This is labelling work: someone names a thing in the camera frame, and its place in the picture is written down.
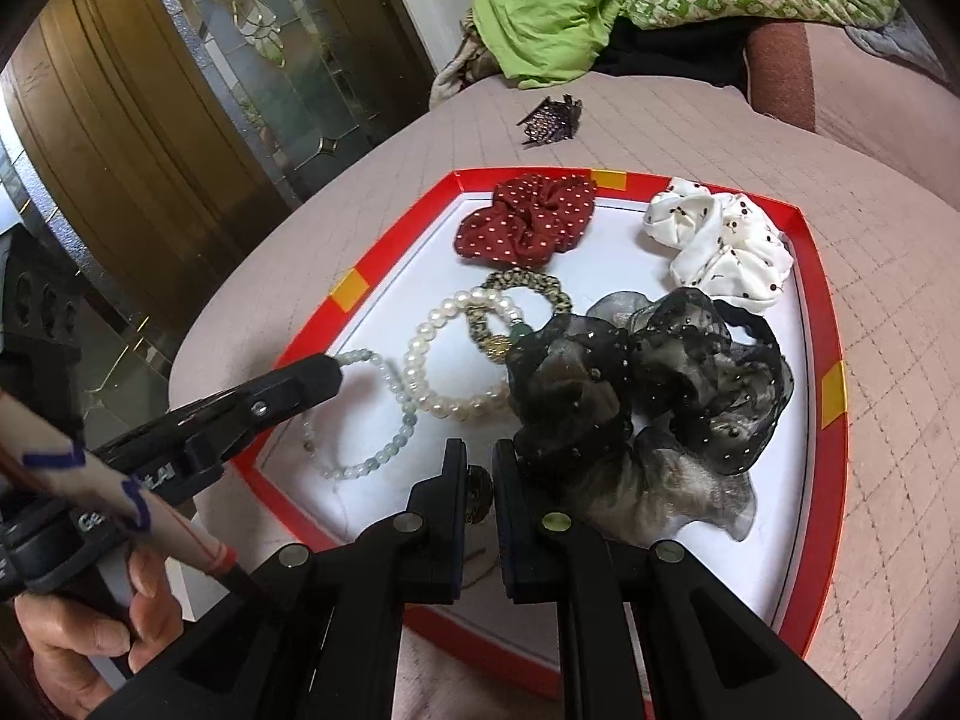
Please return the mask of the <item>person left hand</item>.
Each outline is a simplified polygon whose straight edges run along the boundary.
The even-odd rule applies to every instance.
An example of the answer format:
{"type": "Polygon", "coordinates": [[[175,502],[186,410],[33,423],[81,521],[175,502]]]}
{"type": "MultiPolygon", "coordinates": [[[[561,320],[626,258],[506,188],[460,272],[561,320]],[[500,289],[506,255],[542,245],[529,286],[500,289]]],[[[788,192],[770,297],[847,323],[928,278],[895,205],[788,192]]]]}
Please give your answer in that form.
{"type": "Polygon", "coordinates": [[[55,595],[21,593],[13,601],[37,684],[67,718],[88,717],[112,695],[89,663],[92,656],[120,656],[136,673],[184,632],[164,557],[140,544],[128,556],[127,572],[133,589],[127,622],[55,595]]]}

